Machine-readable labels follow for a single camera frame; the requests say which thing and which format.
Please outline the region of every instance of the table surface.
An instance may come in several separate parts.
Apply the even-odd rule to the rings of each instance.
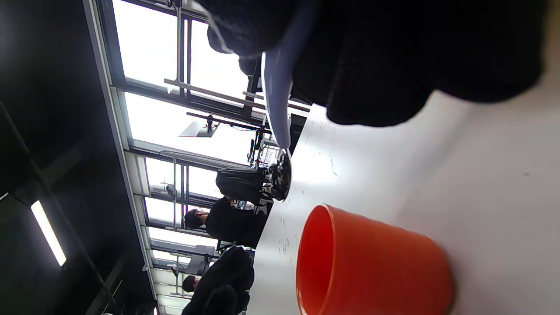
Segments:
[[[536,88],[504,104],[436,92],[393,128],[336,126],[313,106],[293,155],[292,189],[275,203],[256,251],[249,315],[299,312],[300,235],[323,202],[441,244],[458,284],[452,314],[558,313],[560,3],[551,4],[547,70]]]

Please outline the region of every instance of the red cup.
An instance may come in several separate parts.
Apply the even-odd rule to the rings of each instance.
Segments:
[[[431,239],[329,205],[305,224],[296,290],[304,315],[440,315],[454,297],[447,257]]]

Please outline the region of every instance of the ceiling light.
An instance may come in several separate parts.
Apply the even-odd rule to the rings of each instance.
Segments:
[[[66,256],[58,243],[57,237],[54,235],[54,231],[50,226],[49,220],[46,218],[45,210],[43,210],[41,202],[37,201],[31,205],[31,211],[33,212],[33,215],[35,215],[35,218],[39,223],[39,227],[41,227],[41,231],[43,231],[46,241],[49,243],[50,249],[53,251],[54,257],[57,259],[58,264],[62,266],[66,261]]]

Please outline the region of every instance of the person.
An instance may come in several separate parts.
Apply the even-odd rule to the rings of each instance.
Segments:
[[[249,304],[255,280],[249,254],[231,247],[198,280],[188,276],[183,290],[194,292],[181,315],[237,315]]]
[[[233,202],[224,196],[212,205],[210,212],[190,210],[185,215],[185,227],[196,229],[206,224],[206,232],[212,238],[256,248],[268,216],[261,211],[255,214],[251,210],[239,210]]]

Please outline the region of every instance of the dark ceiling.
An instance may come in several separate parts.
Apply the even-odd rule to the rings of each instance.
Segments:
[[[0,101],[100,275],[117,275],[111,291],[122,280],[119,304],[153,310],[81,1],[0,2]],[[0,201],[2,313],[85,314],[101,286],[2,115],[0,172],[0,196],[10,193]],[[66,254],[62,267],[29,209],[38,199]],[[102,310],[108,297],[96,301]]]

